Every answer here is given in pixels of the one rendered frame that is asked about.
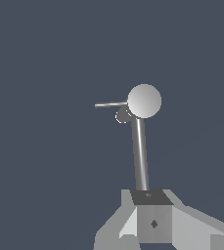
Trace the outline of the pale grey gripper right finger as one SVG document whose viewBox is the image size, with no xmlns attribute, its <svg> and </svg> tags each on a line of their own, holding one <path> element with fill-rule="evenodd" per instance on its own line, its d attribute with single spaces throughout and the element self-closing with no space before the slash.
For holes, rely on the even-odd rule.
<svg viewBox="0 0 224 250">
<path fill-rule="evenodd" d="M 185 206 L 170 189 L 148 191 L 148 242 L 177 250 L 224 250 L 224 223 Z"/>
</svg>

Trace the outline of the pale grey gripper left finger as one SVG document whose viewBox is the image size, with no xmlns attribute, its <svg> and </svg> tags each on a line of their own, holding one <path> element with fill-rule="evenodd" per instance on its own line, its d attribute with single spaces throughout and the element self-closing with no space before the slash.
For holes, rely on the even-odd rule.
<svg viewBox="0 0 224 250">
<path fill-rule="evenodd" d="M 141 244 L 155 242 L 153 227 L 140 229 L 140 209 L 131 190 L 121 191 L 121 205 L 97 231 L 93 250 L 142 250 Z"/>
</svg>

